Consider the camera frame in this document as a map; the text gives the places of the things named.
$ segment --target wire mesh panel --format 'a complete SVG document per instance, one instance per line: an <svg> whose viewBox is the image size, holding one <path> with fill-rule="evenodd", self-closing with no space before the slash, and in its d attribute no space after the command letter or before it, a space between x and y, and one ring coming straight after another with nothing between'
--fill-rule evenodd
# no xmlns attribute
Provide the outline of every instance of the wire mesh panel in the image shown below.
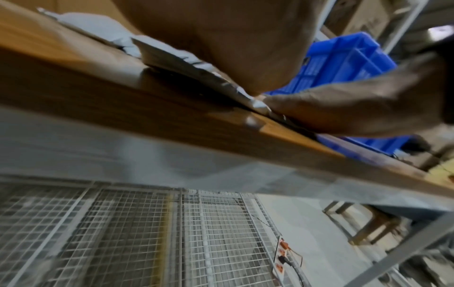
<svg viewBox="0 0 454 287"><path fill-rule="evenodd" d="M279 285L253 195L48 184L0 185L0 287Z"/></svg>

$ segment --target blue plastic bin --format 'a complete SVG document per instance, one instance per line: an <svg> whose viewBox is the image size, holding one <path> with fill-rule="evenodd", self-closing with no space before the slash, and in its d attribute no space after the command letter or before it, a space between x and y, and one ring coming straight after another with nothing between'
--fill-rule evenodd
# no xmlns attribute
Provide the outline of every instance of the blue plastic bin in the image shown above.
<svg viewBox="0 0 454 287"><path fill-rule="evenodd" d="M337 37L313 43L298 75L269 95L293 94L310 87L329 83L363 80L396 67L380 45L366 33ZM345 138L352 143L391 155L409 136L387 139Z"/></svg>

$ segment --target person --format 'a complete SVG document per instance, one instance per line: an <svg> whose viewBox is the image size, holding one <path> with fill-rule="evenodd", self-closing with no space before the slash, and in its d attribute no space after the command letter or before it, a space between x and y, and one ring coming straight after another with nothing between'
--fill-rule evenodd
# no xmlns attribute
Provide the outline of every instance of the person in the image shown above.
<svg viewBox="0 0 454 287"><path fill-rule="evenodd" d="M256 96L298 73L316 33L322 0L113 0L144 34L194 53ZM453 41L359 82L315 87L263 101L306 128L389 137L454 123Z"/></svg>

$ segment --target package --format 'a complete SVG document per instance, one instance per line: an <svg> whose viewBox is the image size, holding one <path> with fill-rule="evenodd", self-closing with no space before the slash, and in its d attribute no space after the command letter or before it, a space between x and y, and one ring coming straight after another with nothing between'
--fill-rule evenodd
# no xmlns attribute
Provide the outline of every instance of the package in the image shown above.
<svg viewBox="0 0 454 287"><path fill-rule="evenodd" d="M366 32L376 39L393 14L389 0L338 0L325 25L337 36Z"/></svg>

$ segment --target concrete floor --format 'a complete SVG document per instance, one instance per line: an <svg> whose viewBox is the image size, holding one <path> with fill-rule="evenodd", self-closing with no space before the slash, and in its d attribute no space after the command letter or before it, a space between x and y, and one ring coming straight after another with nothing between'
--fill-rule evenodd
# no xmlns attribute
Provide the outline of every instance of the concrete floor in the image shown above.
<svg viewBox="0 0 454 287"><path fill-rule="evenodd" d="M376 245L351 246L348 237L363 226L370 214L354 205L347 214L322 213L330 202L260 195L264 207L289 246L304 258L303 271L313 287L342 287L386 255L397 244L387 235ZM383 287L378 280L368 287Z"/></svg>

